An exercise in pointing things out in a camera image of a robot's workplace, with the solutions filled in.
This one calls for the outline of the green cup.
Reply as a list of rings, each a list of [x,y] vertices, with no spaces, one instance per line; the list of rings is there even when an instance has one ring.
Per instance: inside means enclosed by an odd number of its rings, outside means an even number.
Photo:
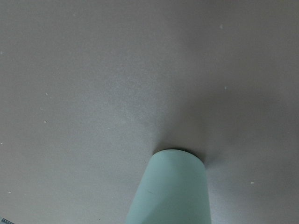
[[[152,155],[129,208],[127,224],[209,224],[206,170],[195,155],[166,149]]]

